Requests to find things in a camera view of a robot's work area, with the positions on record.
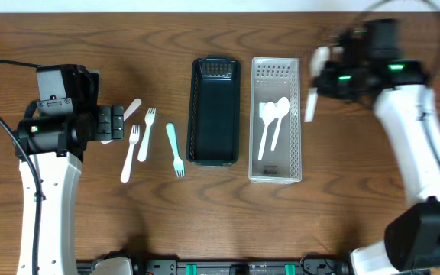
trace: spoon handle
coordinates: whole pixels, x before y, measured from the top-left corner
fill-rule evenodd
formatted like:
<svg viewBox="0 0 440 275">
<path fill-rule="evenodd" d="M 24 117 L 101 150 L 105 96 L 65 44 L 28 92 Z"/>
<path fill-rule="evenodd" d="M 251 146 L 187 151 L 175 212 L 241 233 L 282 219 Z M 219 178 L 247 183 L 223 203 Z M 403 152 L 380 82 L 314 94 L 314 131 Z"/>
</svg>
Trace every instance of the spoon handle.
<svg viewBox="0 0 440 275">
<path fill-rule="evenodd" d="M 280 135 L 280 128 L 281 128 L 281 119 L 283 118 L 278 118 L 276 130 L 274 131 L 273 142 L 271 143 L 271 151 L 274 151 L 274 148 L 276 148 L 276 143 L 278 142 L 278 136 Z"/>
<path fill-rule="evenodd" d="M 264 146 L 266 146 L 266 136 L 267 136 L 267 125 L 264 125 L 263 137 L 260 140 L 259 157 L 257 158 L 258 160 L 263 159 Z"/>
</svg>

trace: wood surface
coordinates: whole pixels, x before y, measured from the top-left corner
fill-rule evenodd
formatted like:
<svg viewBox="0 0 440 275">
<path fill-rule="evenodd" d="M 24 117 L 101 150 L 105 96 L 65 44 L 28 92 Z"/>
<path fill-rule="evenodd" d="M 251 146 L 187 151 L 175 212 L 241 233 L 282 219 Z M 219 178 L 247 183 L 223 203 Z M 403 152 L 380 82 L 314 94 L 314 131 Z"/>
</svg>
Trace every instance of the wood surface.
<svg viewBox="0 0 440 275">
<path fill-rule="evenodd" d="M 387 136 L 359 105 L 320 99 L 302 124 L 303 180 L 292 185 L 248 179 L 251 61 L 302 59 L 302 106 L 314 49 L 355 14 L 52 14 L 0 15 L 0 58 L 78 63 L 102 74 L 99 104 L 143 105 L 130 118 L 145 126 L 157 108 L 149 157 L 119 180 L 128 142 L 90 142 L 76 199 L 76 256 L 93 260 L 129 248 L 152 258 L 280 259 L 309 252 L 346 257 L 383 237 L 406 210 Z M 375 14 L 402 22 L 406 57 L 430 65 L 438 36 L 431 14 Z M 241 151 L 232 167 L 186 163 L 177 179 L 165 131 L 176 125 L 185 158 L 191 64 L 208 54 L 241 62 Z M 434 83 L 440 114 L 440 74 Z M 0 115 L 15 128 L 38 98 L 33 69 L 0 65 Z M 0 128 L 0 274 L 16 273 L 22 188 L 14 148 Z"/>
</svg>

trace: green light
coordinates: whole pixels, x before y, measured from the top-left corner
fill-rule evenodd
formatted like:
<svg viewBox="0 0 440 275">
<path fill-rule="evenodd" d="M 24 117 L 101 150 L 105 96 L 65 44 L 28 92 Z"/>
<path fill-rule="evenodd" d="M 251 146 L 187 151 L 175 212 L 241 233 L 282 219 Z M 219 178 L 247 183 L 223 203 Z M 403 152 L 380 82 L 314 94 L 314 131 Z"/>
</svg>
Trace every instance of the green light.
<svg viewBox="0 0 440 275">
<path fill-rule="evenodd" d="M 405 65 L 403 65 L 403 64 L 390 64 L 390 65 L 388 65 L 388 68 L 390 68 L 390 70 L 396 71 L 396 72 L 403 70 L 403 67 L 405 67 Z"/>
<path fill-rule="evenodd" d="M 339 80 L 349 80 L 352 76 L 339 76 Z"/>
</svg>

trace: white backdrop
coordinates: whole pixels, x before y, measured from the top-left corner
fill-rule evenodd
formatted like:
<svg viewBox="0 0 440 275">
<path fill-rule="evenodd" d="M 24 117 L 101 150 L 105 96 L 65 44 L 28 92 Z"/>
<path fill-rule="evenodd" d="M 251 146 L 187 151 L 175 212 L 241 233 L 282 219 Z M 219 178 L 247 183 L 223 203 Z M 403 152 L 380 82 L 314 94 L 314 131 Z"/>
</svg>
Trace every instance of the white backdrop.
<svg viewBox="0 0 440 275">
<path fill-rule="evenodd" d="M 0 0 L 0 12 L 299 12 L 361 11 L 376 0 Z M 434 0 L 440 6 L 440 0 Z M 428 11 L 395 0 L 378 11 Z"/>
</svg>

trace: black tray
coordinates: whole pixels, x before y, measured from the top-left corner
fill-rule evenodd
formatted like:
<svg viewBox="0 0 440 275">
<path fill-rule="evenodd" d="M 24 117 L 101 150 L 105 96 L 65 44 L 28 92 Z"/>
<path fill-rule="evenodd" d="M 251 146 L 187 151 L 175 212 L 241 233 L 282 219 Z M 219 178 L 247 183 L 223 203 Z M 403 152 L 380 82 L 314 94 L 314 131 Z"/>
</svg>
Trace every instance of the black tray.
<svg viewBox="0 0 440 275">
<path fill-rule="evenodd" d="M 238 159 L 241 64 L 224 56 L 192 63 L 186 159 L 205 166 Z"/>
</svg>

